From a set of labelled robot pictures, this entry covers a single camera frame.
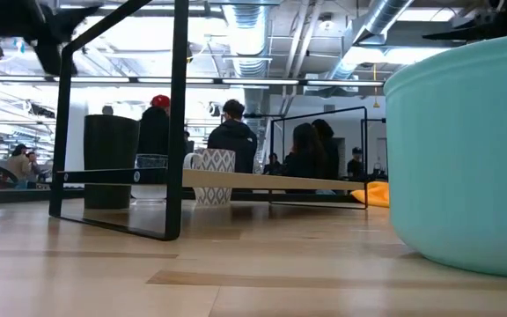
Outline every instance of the silver ductwork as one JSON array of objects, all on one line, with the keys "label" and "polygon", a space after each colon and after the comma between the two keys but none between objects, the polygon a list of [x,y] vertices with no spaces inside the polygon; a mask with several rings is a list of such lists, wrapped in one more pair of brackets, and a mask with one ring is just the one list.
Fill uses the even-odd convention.
[{"label": "silver ductwork", "polygon": [[412,4],[414,0],[374,0],[369,7],[369,11],[364,18],[364,23],[360,27],[349,24],[346,32],[346,38],[349,39],[348,49],[345,56],[334,66],[333,70],[327,75],[328,79],[344,80],[348,79],[353,71],[356,69],[357,64],[349,61],[346,56],[349,48],[353,43],[370,39],[373,36],[378,36],[378,41],[386,39],[386,32],[393,26],[398,17]]},{"label": "silver ductwork", "polygon": [[[234,55],[246,58],[234,59],[237,77],[261,78],[268,75],[268,61],[255,59],[265,55],[268,50],[268,14],[267,5],[224,5],[224,16],[228,21],[230,49]],[[268,98],[264,90],[245,89],[246,114],[266,114],[269,109]],[[262,120],[244,120],[257,135],[259,144],[263,144],[265,123]]]}]

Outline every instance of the red hat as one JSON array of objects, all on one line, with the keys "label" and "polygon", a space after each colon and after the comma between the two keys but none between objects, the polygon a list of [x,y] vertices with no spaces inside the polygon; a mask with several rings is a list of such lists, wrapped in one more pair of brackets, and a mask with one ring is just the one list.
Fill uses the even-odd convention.
[{"label": "red hat", "polygon": [[167,108],[170,105],[169,97],[164,95],[158,95],[150,101],[150,105],[152,107],[161,107],[161,108]]}]

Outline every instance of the black metal stand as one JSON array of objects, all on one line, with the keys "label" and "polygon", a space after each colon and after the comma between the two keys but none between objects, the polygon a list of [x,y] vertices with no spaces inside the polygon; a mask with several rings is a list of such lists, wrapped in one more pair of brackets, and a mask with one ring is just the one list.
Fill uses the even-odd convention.
[{"label": "black metal stand", "polygon": [[[282,134],[283,134],[283,138],[282,138],[282,149],[284,150],[284,146],[285,146],[285,139],[284,139],[284,130],[285,130],[285,122],[288,121],[288,120],[295,120],[295,119],[304,119],[304,118],[310,118],[310,117],[314,117],[314,116],[319,116],[319,115],[323,115],[323,114],[337,114],[337,113],[341,113],[341,112],[348,112],[348,111],[357,111],[357,110],[363,110],[364,111],[364,118],[362,119],[362,122],[363,121],[368,121],[369,119],[367,118],[367,108],[366,107],[350,107],[350,108],[344,108],[344,109],[338,109],[338,110],[334,110],[334,111],[328,111],[328,112],[320,112],[320,113],[315,113],[315,114],[303,114],[303,115],[297,115],[297,116],[292,116],[292,117],[287,117],[287,118],[280,118],[280,119],[275,119],[275,120],[272,120],[271,121],[271,130],[269,131],[269,134],[270,134],[270,137],[271,137],[271,144],[269,146],[269,149],[270,149],[270,152],[273,153],[274,149],[275,149],[275,123],[276,122],[283,122],[283,131],[282,131]],[[363,152],[364,152],[364,165],[367,166],[367,148],[368,148],[368,139],[367,139],[367,125],[363,126],[363,124],[361,125],[361,148],[363,149]],[[302,204],[302,203],[278,203],[278,202],[275,202],[275,198],[273,197],[273,192],[272,191],[269,191],[269,203],[272,203],[272,204],[281,204],[281,205],[291,205],[291,206],[307,206],[307,207],[322,207],[322,208],[339,208],[339,209],[350,209],[350,210],[367,210],[369,208],[369,197],[368,197],[368,192],[367,192],[367,184],[368,184],[368,180],[367,180],[367,177],[365,177],[362,181],[362,183],[364,184],[364,190],[365,190],[365,202],[364,202],[364,206],[363,207],[344,207],[344,206],[331,206],[331,205],[315,205],[315,204]],[[326,200],[326,198],[324,198],[325,196],[323,195],[322,196],[322,201]]]},{"label": "black metal stand", "polygon": [[[101,228],[115,230],[152,238],[156,240],[176,240],[180,236],[181,227],[181,184],[182,162],[185,146],[183,143],[185,117],[185,89],[187,77],[187,20],[189,12],[188,0],[174,2],[175,14],[173,21],[173,61],[172,61],[172,106],[169,127],[168,171],[151,170],[108,170],[88,172],[64,172],[66,160],[66,143],[68,142],[68,119],[70,116],[70,90],[73,54],[83,45],[93,41],[106,30],[115,26],[126,17],[138,11],[151,0],[128,0],[118,9],[104,17],[100,22],[79,35],[62,50],[62,67],[60,73],[60,91],[58,93],[58,114],[56,119],[56,136],[54,148],[54,168],[52,179],[52,194],[48,213],[69,221]],[[155,181],[153,184],[167,184],[167,205],[165,209],[165,232],[163,234],[128,227],[114,225],[83,217],[65,217],[62,215],[63,184],[97,183],[107,181],[109,184],[143,184]]]}]

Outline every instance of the teal container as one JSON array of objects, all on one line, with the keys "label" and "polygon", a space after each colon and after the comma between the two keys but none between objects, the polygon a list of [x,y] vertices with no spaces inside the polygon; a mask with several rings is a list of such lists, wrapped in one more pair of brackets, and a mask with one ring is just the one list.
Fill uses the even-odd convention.
[{"label": "teal container", "polygon": [[507,37],[385,85],[391,222],[425,257],[507,276]]}]

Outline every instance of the white mug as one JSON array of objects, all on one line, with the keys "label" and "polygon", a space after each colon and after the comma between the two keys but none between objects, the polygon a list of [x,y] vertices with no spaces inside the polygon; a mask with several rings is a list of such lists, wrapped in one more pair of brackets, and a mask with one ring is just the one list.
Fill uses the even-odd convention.
[{"label": "white mug", "polygon": [[[234,172],[236,153],[228,150],[199,149],[189,153],[183,168],[214,172]],[[195,200],[201,205],[222,205],[230,202],[232,188],[193,188]]]}]

